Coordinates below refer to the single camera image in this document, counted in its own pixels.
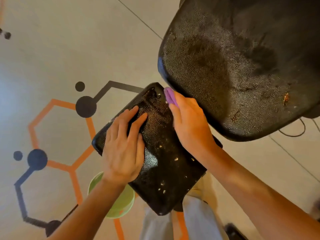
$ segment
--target debris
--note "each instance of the debris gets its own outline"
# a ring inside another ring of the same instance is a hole
[[[289,101],[289,93],[286,93],[283,98],[283,105],[286,106],[288,101]]]
[[[235,115],[232,117],[232,122],[236,122],[238,119],[238,113],[240,112],[240,109],[235,113]]]

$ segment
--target floor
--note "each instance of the floor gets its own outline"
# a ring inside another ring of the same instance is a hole
[[[179,0],[0,5],[0,239],[44,239],[50,226],[81,204],[101,171],[101,157],[90,146],[95,132],[140,88],[165,86],[157,55]],[[83,111],[88,104],[91,109]],[[320,118],[302,121],[306,129],[299,137],[275,132],[238,143],[212,132],[236,161],[310,212],[320,198]],[[282,132],[298,135],[303,123]],[[221,221],[233,222],[250,240],[261,239],[219,182],[206,178]],[[145,206],[136,198],[124,217],[105,219],[95,239],[139,239]],[[187,239],[183,216],[174,213],[173,219],[175,239]]]

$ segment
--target floor decal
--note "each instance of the floor decal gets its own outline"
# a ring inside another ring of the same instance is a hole
[[[77,206],[82,203],[83,197],[80,190],[76,170],[90,156],[90,154],[94,151],[94,148],[92,147],[92,145],[89,145],[88,148],[85,149],[82,155],[71,166],[53,161],[52,159],[48,159],[45,151],[39,148],[35,127],[41,122],[41,120],[49,113],[49,111],[54,106],[59,106],[59,107],[75,110],[79,116],[85,118],[87,128],[89,130],[90,138],[93,139],[96,132],[95,132],[94,124],[91,117],[94,115],[94,113],[97,110],[97,102],[110,90],[110,88],[118,88],[125,91],[136,92],[136,93],[139,93],[143,90],[143,88],[140,88],[140,87],[127,85],[127,84],[123,84],[115,81],[109,81],[97,93],[97,95],[94,98],[90,96],[82,96],[78,99],[76,104],[57,100],[57,99],[52,99],[46,105],[46,107],[44,107],[42,111],[28,125],[28,131],[30,134],[31,144],[33,147],[33,150],[27,156],[27,162],[28,162],[29,168],[15,182],[14,187],[16,190],[18,205],[21,211],[23,221],[28,224],[34,225],[36,227],[44,228],[47,237],[50,236],[58,228],[58,226],[77,208]],[[76,83],[75,89],[78,92],[82,92],[85,89],[85,84],[79,81]],[[22,152],[15,151],[13,153],[13,158],[16,161],[21,161],[23,158]],[[66,215],[66,217],[62,221],[52,220],[50,222],[44,222],[42,220],[29,217],[26,209],[26,205],[23,199],[21,185],[28,179],[28,177],[30,177],[32,173],[40,173],[36,171],[41,171],[46,166],[68,172],[70,175],[70,179],[72,181],[72,186],[73,186],[75,197],[78,204]],[[122,231],[122,227],[119,219],[114,219],[114,226],[116,228],[118,239],[123,240],[124,235],[123,235],[123,231]]]

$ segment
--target pant leg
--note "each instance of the pant leg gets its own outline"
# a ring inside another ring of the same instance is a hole
[[[229,240],[207,203],[186,195],[182,207],[189,240]]]
[[[158,216],[148,207],[143,220],[140,240],[174,240],[171,213]]]

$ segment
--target black dot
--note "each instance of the black dot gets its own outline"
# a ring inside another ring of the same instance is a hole
[[[85,89],[85,84],[82,82],[82,81],[78,81],[76,84],[75,84],[75,89],[78,91],[78,92],[82,92],[84,89]]]
[[[4,38],[5,38],[6,40],[10,40],[10,38],[11,38],[11,33],[6,32],[6,33],[4,34]]]
[[[59,220],[52,220],[50,221],[47,226],[45,227],[45,234],[48,237],[50,237],[51,234],[54,233],[54,231],[61,225],[61,221]]]
[[[13,153],[13,158],[16,161],[21,161],[22,159],[22,152],[21,151],[16,151]]]
[[[75,104],[75,110],[79,116],[89,118],[96,112],[97,104],[92,97],[83,96]]]
[[[41,149],[32,150],[27,158],[28,165],[33,170],[44,169],[48,162],[47,154]]]

